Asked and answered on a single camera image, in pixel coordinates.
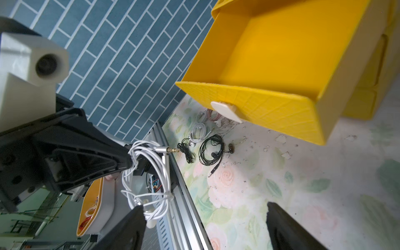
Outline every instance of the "floral tablecloth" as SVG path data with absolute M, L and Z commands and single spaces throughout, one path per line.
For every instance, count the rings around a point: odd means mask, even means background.
M 181 101 L 163 126 L 171 146 L 202 110 L 189 96 Z M 206 126 L 235 153 L 209 178 L 200 143 L 191 148 L 194 163 L 175 158 L 215 250 L 272 249 L 268 201 L 329 249 L 400 249 L 400 81 L 374 120 L 341 118 L 326 146 L 226 118 Z

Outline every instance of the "yellow bin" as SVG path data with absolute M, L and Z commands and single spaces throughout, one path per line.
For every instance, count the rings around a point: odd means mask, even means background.
M 176 85 L 207 108 L 326 143 L 392 18 L 390 0 L 219 0 Z

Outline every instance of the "yellow plastic box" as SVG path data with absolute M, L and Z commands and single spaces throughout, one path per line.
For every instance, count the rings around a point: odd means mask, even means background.
M 369 120 L 400 72 L 400 14 L 386 28 L 343 115 Z
M 181 82 L 207 108 L 323 145 L 383 34 L 390 0 L 225 0 Z

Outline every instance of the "blue tile wall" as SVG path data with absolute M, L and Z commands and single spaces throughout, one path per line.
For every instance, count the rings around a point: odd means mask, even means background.
M 0 10 L 66 48 L 57 92 L 118 138 L 143 139 L 185 93 L 184 76 L 211 28 L 216 0 L 13 0 Z

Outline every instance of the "blue brick tile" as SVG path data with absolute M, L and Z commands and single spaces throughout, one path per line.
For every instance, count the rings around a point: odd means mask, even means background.
M 142 64 L 137 68 L 135 74 L 132 76 L 130 82 L 138 86 L 140 81 L 143 79 L 143 77 L 146 75 L 147 71 L 151 67 L 151 65 L 152 63 L 149 60 L 144 59 Z
M 168 13 L 168 11 L 164 10 L 148 32 L 148 36 L 155 41 L 170 19 L 171 15 Z
M 190 61 L 194 58 L 196 53 L 197 49 L 194 46 L 190 47 L 189 51 L 182 58 L 182 61 L 180 61 L 180 63 L 178 64 L 179 68 L 181 70 L 184 70 L 184 68 L 186 68 L 186 66 L 188 66 Z
M 121 102 L 126 102 L 130 95 L 135 91 L 136 87 L 133 86 L 132 84 L 128 83 L 125 87 L 124 90 L 120 93 L 118 96 L 118 100 Z
M 154 44 L 153 48 L 150 50 L 147 57 L 154 62 L 157 59 L 158 55 L 162 52 L 164 47 L 167 45 L 169 40 L 170 38 L 165 33 L 162 33 L 156 44 Z
M 180 7 L 170 24 L 165 28 L 165 32 L 167 32 L 168 35 L 173 36 L 188 14 L 189 13 L 183 6 Z
M 112 1 L 110 0 L 97 1 L 83 23 L 93 31 L 97 29 L 104 15 L 110 8 L 111 4 Z
M 69 57 L 70 66 L 74 64 L 74 62 L 78 58 L 79 54 L 82 52 L 83 48 L 86 46 L 86 43 L 89 41 L 91 36 L 92 34 L 84 27 L 81 27 L 78 30 L 74 39 L 67 48 L 68 52 L 70 53 Z
M 183 90 L 179 90 L 178 94 L 174 98 L 177 102 L 180 102 L 184 97 L 186 93 Z
M 180 75 L 181 75 L 181 71 L 176 68 L 172 72 L 172 74 L 170 75 L 168 80 L 164 83 L 162 89 L 165 90 L 165 92 L 168 92 L 170 90 L 170 88 L 172 87 L 172 85 L 174 85 L 174 83 L 177 81 L 177 79 L 179 78 Z
M 108 128 L 107 132 L 109 132 L 110 134 L 115 134 L 120 129 L 120 126 L 122 125 L 123 122 L 124 120 L 117 117 L 115 121 L 111 124 L 111 126 Z
M 118 115 L 118 112 L 121 110 L 123 104 L 120 102 L 114 102 L 111 108 L 107 111 L 106 115 L 102 119 L 102 122 L 105 124 L 111 124 L 112 120 Z
M 65 47 L 65 45 L 67 44 L 69 38 L 66 37 L 63 33 L 61 33 L 60 31 L 56 31 L 53 35 L 53 37 L 51 38 L 51 40 L 53 42 L 55 42 L 56 44 L 58 44 L 61 47 Z
M 75 108 L 80 108 L 84 100 L 85 98 L 80 97 L 78 95 L 74 95 L 74 97 L 71 99 L 71 101 L 74 103 Z
M 29 28 L 35 17 L 36 14 L 33 11 L 21 4 L 13 18 Z
M 151 80 L 156 79 L 157 74 L 161 72 L 162 68 L 167 63 L 167 61 L 168 58 L 164 54 L 161 54 L 158 60 L 154 63 L 149 73 L 147 74 L 147 77 L 150 78 Z
M 34 10 L 39 11 L 44 3 L 44 0 L 25 0 L 24 2 L 31 6 Z
M 140 16 L 143 14 L 143 12 L 146 10 L 147 6 L 149 5 L 150 0 L 140 0 L 136 1 L 136 3 L 133 5 L 132 9 L 129 12 L 129 16 L 137 22 L 140 18 Z
M 104 130 L 104 131 L 106 131 L 106 130 L 108 129 L 108 126 L 107 126 L 107 125 L 104 125 L 104 124 L 102 124 L 102 123 L 99 123 L 97 126 L 98 126 L 99 128 L 101 128 L 102 130 Z
M 167 8 L 170 10 L 172 14 L 174 14 L 181 3 L 182 0 L 170 0 L 170 2 L 167 4 Z
M 175 54 L 171 57 L 170 61 L 168 64 L 165 66 L 163 69 L 164 73 L 169 75 L 175 68 L 175 66 L 178 64 L 179 60 L 183 57 L 183 53 L 180 50 L 177 50 Z
M 66 98 L 71 98 L 71 95 L 74 93 L 78 85 L 82 79 L 74 74 L 70 74 L 62 86 L 59 94 L 65 96 Z
M 67 12 L 66 16 L 61 22 L 60 28 L 68 35 L 72 35 L 88 8 L 89 4 L 84 0 L 75 0 L 75 2 L 71 5 L 70 10 Z
M 114 71 L 108 69 L 103 77 L 100 79 L 97 86 L 102 90 L 107 90 L 112 81 L 114 81 L 116 75 L 117 74 L 115 74 Z
M 107 40 L 110 38 L 111 34 L 114 32 L 114 28 L 107 22 L 104 22 L 97 34 L 94 36 L 93 40 L 88 46 L 88 51 L 97 56 L 103 49 Z
M 196 39 L 196 41 L 194 42 L 194 44 L 200 48 L 201 44 L 203 43 L 204 39 L 206 38 L 206 35 L 208 34 L 208 31 L 210 30 L 211 26 L 212 26 L 213 21 L 211 20 L 207 26 L 203 29 L 203 31 L 201 32 L 201 34 L 199 35 L 199 37 Z
M 152 116 L 150 117 L 150 119 L 152 121 L 157 121 L 158 118 L 160 117 L 160 115 L 164 112 L 164 108 L 162 106 L 158 106 L 158 108 L 156 108 L 156 110 L 154 111 L 154 113 L 152 114 Z
M 147 116 L 146 115 L 141 115 L 138 121 L 135 123 L 136 126 L 142 127 L 147 121 Z
M 112 101 L 118 96 L 118 93 L 124 87 L 130 76 L 132 75 L 133 68 L 130 65 L 127 65 L 124 70 L 120 73 L 118 78 L 115 80 L 114 84 L 107 91 L 106 96 L 101 102 L 101 106 L 108 108 Z
M 155 81 L 153 81 L 153 84 L 151 87 L 147 90 L 147 94 L 151 97 L 153 97 L 156 92 L 161 88 L 161 86 L 164 84 L 165 80 L 167 77 L 161 73 Z
M 208 5 L 209 1 L 208 0 L 200 0 L 196 6 L 193 8 L 192 12 L 189 14 L 188 18 L 186 21 L 182 24 L 182 28 L 186 31 L 189 32 L 189 30 L 192 28 L 196 20 L 199 18 L 199 16 L 202 14 L 203 10 L 206 8 Z
M 139 113 L 142 113 L 150 101 L 151 101 L 150 97 L 143 96 L 142 100 L 138 103 L 135 110 Z
M 172 54 L 175 52 L 176 48 L 182 42 L 184 37 L 185 33 L 182 30 L 178 30 L 178 32 L 170 41 L 170 44 L 168 44 L 168 46 L 165 48 L 164 50 L 165 54 L 167 54 L 167 56 L 172 56 Z
M 90 94 L 88 97 L 87 101 L 83 105 L 83 109 L 85 110 L 85 113 L 90 114 L 94 108 L 97 106 L 99 103 L 100 99 L 103 97 L 104 92 L 99 90 L 98 88 L 95 88 L 93 92 Z
M 97 125 L 105 113 L 106 111 L 104 109 L 97 107 L 89 118 L 89 122 L 93 123 L 93 125 Z
M 194 26 L 190 33 L 186 36 L 185 40 L 183 40 L 182 44 L 180 45 L 180 49 L 183 50 L 183 52 L 186 52 L 193 44 L 199 33 L 200 29 L 197 26 Z
M 171 102 L 170 105 L 168 105 L 164 113 L 162 113 L 162 116 L 158 119 L 161 125 L 164 125 L 164 123 L 167 121 L 168 117 L 170 117 L 170 115 L 172 114 L 177 105 L 178 103 L 174 101 Z
M 126 135 L 126 137 L 124 138 L 124 140 L 127 140 L 127 141 L 132 141 L 134 138 L 135 138 L 135 136 L 136 136 L 136 134 L 139 132 L 139 130 L 140 130 L 140 128 L 138 128 L 138 127 L 133 127 L 130 131 L 129 131 L 129 133 Z
M 125 135 L 123 133 L 121 133 L 121 132 L 118 132 L 115 136 L 120 138 L 120 139 L 123 139 L 125 137 Z
M 89 55 L 89 53 L 84 52 L 82 57 L 79 59 L 79 62 L 76 64 L 74 72 L 81 76 L 84 76 L 93 62 L 94 57 Z
M 118 1 L 112 11 L 108 14 L 107 19 L 114 25 L 117 26 L 121 21 L 122 17 L 130 7 L 133 0 Z
M 122 21 L 121 26 L 118 28 L 117 32 L 115 32 L 114 36 L 109 42 L 109 45 L 115 50 L 119 50 L 125 38 L 128 36 L 129 32 L 133 29 L 134 26 L 135 25 L 131 20 L 129 20 L 129 18 L 125 18 Z
M 153 126 L 154 126 L 154 123 L 152 121 L 150 121 L 150 120 L 147 121 L 146 124 L 143 126 L 143 128 L 138 133 L 138 135 L 136 136 L 136 139 L 143 140 Z
M 142 59 L 146 56 L 147 52 L 153 45 L 153 42 L 150 41 L 147 37 L 145 37 L 140 44 L 140 46 L 136 49 L 135 53 L 133 54 L 132 58 L 129 60 L 134 66 L 138 66 Z
M 201 27 L 204 28 L 204 26 L 208 23 L 208 21 L 211 19 L 211 8 L 207 8 L 206 11 L 202 14 L 200 19 L 197 21 L 197 24 Z
M 136 88 L 133 95 L 129 98 L 125 107 L 121 110 L 120 116 L 126 118 L 129 113 L 135 108 L 140 98 L 146 93 L 147 88 L 150 86 L 151 81 L 147 78 L 143 79 L 142 83 Z
M 154 0 L 154 2 L 150 5 L 148 11 L 154 18 L 156 18 L 162 8 L 164 8 L 166 3 L 167 0 Z
M 108 66 L 114 56 L 114 51 L 106 48 L 100 55 L 97 62 L 94 64 L 92 70 L 89 72 L 88 76 L 83 81 L 82 85 L 78 89 L 78 93 L 87 96 L 92 90 L 96 82 L 99 80 L 100 76 L 103 74 L 104 70 Z
M 172 101 L 178 91 L 179 88 L 176 85 L 172 86 L 171 90 L 167 93 L 164 100 L 161 102 L 161 105 L 164 107 L 168 106 L 168 104 Z
M 33 30 L 44 37 L 48 37 L 63 12 L 64 9 L 60 5 L 56 4 L 54 1 L 50 1 L 39 17 Z
M 190 11 L 192 8 L 193 8 L 193 6 L 196 4 L 196 2 L 197 2 L 197 0 L 185 0 L 185 2 L 183 3 L 185 6 L 186 6 L 186 8 L 188 8 L 188 10 Z
M 146 34 L 147 30 L 150 28 L 150 25 L 153 23 L 153 19 L 150 17 L 149 14 L 144 14 L 143 18 L 140 22 L 136 25 L 135 30 L 129 37 L 129 40 L 138 45 L 142 37 Z
M 119 72 L 124 66 L 125 62 L 128 60 L 135 48 L 129 42 L 125 43 L 122 49 L 118 52 L 117 57 L 111 64 L 111 67 Z
M 126 119 L 126 122 L 124 123 L 124 125 L 120 128 L 120 131 L 124 132 L 124 133 L 128 133 L 130 128 L 133 126 L 135 121 L 138 119 L 139 115 L 140 114 L 133 111 L 132 114 L 130 114 L 130 116 Z

